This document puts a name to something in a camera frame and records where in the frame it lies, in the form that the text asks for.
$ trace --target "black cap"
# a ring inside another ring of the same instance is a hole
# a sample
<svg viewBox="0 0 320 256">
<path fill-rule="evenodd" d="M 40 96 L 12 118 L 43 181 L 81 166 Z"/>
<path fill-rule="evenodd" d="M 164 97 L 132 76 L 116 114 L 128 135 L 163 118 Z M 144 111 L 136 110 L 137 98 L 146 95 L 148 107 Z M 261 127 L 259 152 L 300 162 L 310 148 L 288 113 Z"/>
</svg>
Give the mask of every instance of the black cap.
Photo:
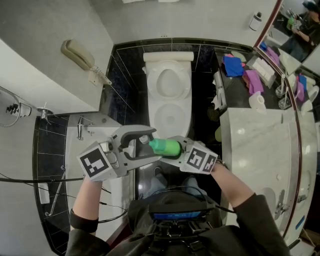
<svg viewBox="0 0 320 256">
<path fill-rule="evenodd" d="M 313 1 L 303 1 L 303 6 L 308 9 L 308 11 L 318 13 L 320 15 L 320 8 Z"/>
</svg>

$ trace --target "toilet tank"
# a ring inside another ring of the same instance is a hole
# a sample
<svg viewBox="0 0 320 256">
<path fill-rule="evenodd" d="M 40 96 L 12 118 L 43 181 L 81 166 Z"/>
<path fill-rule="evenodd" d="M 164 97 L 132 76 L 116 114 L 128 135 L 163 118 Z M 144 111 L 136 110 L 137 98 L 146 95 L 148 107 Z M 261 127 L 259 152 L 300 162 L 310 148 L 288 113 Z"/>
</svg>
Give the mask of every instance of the toilet tank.
<svg viewBox="0 0 320 256">
<path fill-rule="evenodd" d="M 194 60 L 192 51 L 161 51 L 161 52 L 145 52 L 143 54 L 145 62 L 146 74 L 149 70 L 156 67 L 161 61 L 176 61 L 181 64 L 188 73 L 191 73 L 191 62 Z"/>
</svg>

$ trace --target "telephone handset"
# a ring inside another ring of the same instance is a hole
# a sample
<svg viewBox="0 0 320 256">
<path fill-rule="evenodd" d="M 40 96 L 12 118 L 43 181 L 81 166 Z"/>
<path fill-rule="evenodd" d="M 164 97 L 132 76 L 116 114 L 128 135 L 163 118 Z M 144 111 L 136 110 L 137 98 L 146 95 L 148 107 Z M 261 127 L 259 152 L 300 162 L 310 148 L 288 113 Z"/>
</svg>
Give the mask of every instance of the telephone handset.
<svg viewBox="0 0 320 256">
<path fill-rule="evenodd" d="M 107 85 L 111 85 L 111 81 L 106 75 L 95 66 L 95 58 L 90 52 L 77 40 L 70 39 L 63 41 L 61 52 L 69 59 L 78 64 L 85 71 L 93 71 L 101 77 Z"/>
</svg>

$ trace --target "hand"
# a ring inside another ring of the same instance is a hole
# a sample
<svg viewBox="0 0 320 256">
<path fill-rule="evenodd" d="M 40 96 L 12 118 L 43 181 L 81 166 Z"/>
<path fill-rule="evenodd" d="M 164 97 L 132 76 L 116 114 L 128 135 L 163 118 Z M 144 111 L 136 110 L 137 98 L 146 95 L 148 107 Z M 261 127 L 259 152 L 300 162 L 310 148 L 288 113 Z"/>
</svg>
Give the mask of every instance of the hand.
<svg viewBox="0 0 320 256">
<path fill-rule="evenodd" d="M 298 34 L 298 33 L 299 33 L 299 30 L 294 27 L 294 28 L 292 29 L 292 32 L 293 32 L 294 34 Z"/>
</svg>

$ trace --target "shower hose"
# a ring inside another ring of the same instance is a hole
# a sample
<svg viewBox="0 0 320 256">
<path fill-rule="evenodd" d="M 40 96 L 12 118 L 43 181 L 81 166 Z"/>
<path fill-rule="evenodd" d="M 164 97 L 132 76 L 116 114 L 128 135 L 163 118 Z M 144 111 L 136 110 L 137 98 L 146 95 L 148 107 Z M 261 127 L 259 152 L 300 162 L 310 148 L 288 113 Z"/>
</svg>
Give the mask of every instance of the shower hose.
<svg viewBox="0 0 320 256">
<path fill-rule="evenodd" d="M 17 105 L 18 105 L 18 109 L 17 109 L 18 115 L 17 115 L 17 117 L 16 117 L 16 119 L 14 120 L 13 123 L 11 123 L 11 124 L 3 124 L 0 121 L 0 127 L 10 127 L 10 126 L 13 126 L 19 120 L 19 117 L 20 117 L 20 102 L 19 102 L 17 96 L 14 95 L 11 91 L 9 91 L 9 90 L 1 87 L 1 86 L 0 86 L 0 91 L 3 91 L 5 93 L 9 94 L 10 96 L 12 96 L 16 100 Z"/>
</svg>

